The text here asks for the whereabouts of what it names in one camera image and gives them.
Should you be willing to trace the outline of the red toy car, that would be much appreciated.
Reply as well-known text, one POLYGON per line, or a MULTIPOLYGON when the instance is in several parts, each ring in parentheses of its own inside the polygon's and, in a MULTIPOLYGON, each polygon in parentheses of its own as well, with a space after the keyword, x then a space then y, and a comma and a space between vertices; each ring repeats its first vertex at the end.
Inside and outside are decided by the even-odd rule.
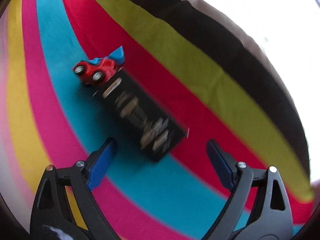
POLYGON ((82 84, 101 87, 122 68, 124 61, 124 49, 123 46, 120 46, 106 57, 79 61, 73 67, 73 73, 80 79, 82 84))

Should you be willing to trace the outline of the black printed box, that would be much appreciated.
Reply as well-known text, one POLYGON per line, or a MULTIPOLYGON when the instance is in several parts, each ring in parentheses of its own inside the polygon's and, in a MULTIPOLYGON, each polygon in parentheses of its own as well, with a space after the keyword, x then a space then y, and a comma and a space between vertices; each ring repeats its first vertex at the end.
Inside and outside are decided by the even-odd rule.
POLYGON ((95 96, 118 119, 140 151, 154 162, 160 161, 188 135, 124 70, 116 72, 95 96))

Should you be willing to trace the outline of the striped colourful cloth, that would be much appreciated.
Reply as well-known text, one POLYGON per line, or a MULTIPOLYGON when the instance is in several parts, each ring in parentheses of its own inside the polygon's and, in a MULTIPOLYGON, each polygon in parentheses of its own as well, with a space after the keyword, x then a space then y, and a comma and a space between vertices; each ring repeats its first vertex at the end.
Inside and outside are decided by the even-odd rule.
POLYGON ((1 0, 3 239, 306 238, 309 149, 202 0, 1 0))

